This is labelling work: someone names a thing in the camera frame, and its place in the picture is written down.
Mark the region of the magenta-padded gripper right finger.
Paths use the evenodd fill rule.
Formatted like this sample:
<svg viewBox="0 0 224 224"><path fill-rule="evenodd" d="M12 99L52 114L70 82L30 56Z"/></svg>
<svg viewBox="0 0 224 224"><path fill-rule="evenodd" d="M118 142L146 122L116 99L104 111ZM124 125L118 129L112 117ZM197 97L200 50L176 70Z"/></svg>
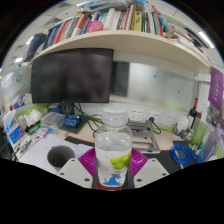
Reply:
<svg viewBox="0 0 224 224"><path fill-rule="evenodd" d="M147 158L138 150L132 150L127 174L129 189L146 186L168 175L168 171L156 158Z"/></svg>

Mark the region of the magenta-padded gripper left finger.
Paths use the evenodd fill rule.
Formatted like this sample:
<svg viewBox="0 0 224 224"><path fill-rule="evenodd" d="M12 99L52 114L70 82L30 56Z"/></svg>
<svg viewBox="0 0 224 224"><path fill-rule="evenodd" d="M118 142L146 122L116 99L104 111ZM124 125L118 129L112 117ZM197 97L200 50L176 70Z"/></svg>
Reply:
<svg viewBox="0 0 224 224"><path fill-rule="evenodd" d="M88 150L78 159L69 159L57 175L83 188L96 188L98 175L96 171L95 149Z"/></svg>

